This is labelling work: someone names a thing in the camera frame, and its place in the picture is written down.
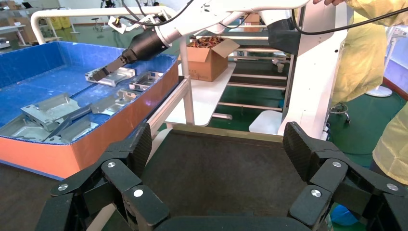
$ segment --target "chair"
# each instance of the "chair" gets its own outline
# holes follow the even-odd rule
[[[95,25],[93,26],[93,30],[96,30],[96,31],[100,30],[100,31],[102,31],[101,25],[98,24],[99,18],[91,18],[91,20],[95,20]]]

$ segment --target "white shelf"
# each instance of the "white shelf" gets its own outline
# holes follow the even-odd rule
[[[181,65],[178,65],[178,73],[181,75]],[[236,63],[228,63],[228,68],[213,82],[191,80],[192,100],[194,109],[194,124],[196,126],[207,126],[217,107],[222,93],[224,93]],[[166,119],[165,123],[185,124],[183,100]]]

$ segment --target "white table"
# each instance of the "white table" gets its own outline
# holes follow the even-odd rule
[[[178,65],[178,74],[181,73],[181,64]],[[194,109],[194,124],[207,126],[221,99],[222,93],[227,87],[236,63],[228,63],[227,69],[213,82],[191,80],[192,101]],[[176,108],[165,120],[166,124],[185,124],[184,102],[180,101]]]
[[[6,33],[11,33],[11,32],[17,32],[18,38],[20,39],[21,43],[23,46],[26,46],[27,44],[25,43],[23,36],[20,33],[21,27],[24,27],[25,25],[19,25],[19,26],[2,26],[0,27],[0,35],[1,34],[6,34]]]

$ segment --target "metal screw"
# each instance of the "metal screw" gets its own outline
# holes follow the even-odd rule
[[[387,184],[387,187],[392,191],[398,191],[398,187],[394,184]]]
[[[62,184],[60,186],[58,186],[58,191],[64,191],[66,188],[68,188],[67,184]]]
[[[335,167],[341,167],[341,166],[342,166],[342,164],[340,164],[340,163],[337,162],[337,161],[334,161],[332,164],[333,164]]]
[[[134,195],[135,197],[140,197],[140,196],[143,195],[143,190],[138,189],[138,190],[136,190],[136,191],[133,193],[133,195]]]
[[[108,163],[108,167],[114,167],[115,165],[116,165],[115,162],[110,162],[110,163]]]
[[[315,197],[321,196],[321,192],[319,190],[313,189],[311,192],[312,192],[312,195]]]

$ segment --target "sheet metal part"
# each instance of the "sheet metal part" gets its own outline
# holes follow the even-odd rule
[[[142,93],[143,91],[129,90],[125,88],[122,88],[117,92],[119,97],[124,98],[126,100],[134,100]]]
[[[60,131],[55,136],[49,137],[45,142],[49,143],[70,143],[87,132],[94,129],[98,124],[92,123],[89,116],[85,116],[77,122],[71,124],[69,127]]]
[[[163,73],[148,71],[138,75],[129,83],[131,90],[147,90]]]
[[[126,103],[132,101],[134,98],[133,96],[136,95],[136,91],[133,91],[133,93],[125,93],[124,89],[119,90],[116,94],[110,95],[99,102],[93,104],[90,108],[92,110],[92,113],[94,114],[105,114],[105,115],[113,115],[117,111],[119,111],[120,108],[126,105]]]
[[[116,87],[116,85],[119,82],[121,82],[123,80],[126,80],[126,79],[130,79],[133,76],[135,76],[135,74],[136,74],[134,69],[120,67],[119,69],[117,69],[113,73],[107,75],[105,78],[103,78],[103,79],[101,79],[99,81],[96,81],[93,76],[99,70],[100,70],[100,68],[85,73],[85,80],[88,81],[88,82],[92,82],[92,83],[99,83],[99,84],[108,85],[108,86],[111,86],[111,87]]]
[[[68,93],[21,108],[23,114],[48,132],[56,129],[65,116],[78,109],[78,102],[72,100]]]
[[[21,114],[0,128],[0,135],[41,142],[50,133]]]
[[[54,131],[52,131],[48,135],[48,137],[46,137],[43,141],[49,140],[49,138],[58,135],[62,130],[69,127],[74,120],[82,117],[83,115],[86,115],[86,114],[90,113],[91,112],[91,109],[90,109],[91,105],[92,104],[90,103],[90,104],[86,105],[85,107],[81,107],[80,109],[78,109],[76,111],[73,111],[70,114],[68,114],[66,116],[65,120],[62,123],[60,123],[59,126]]]

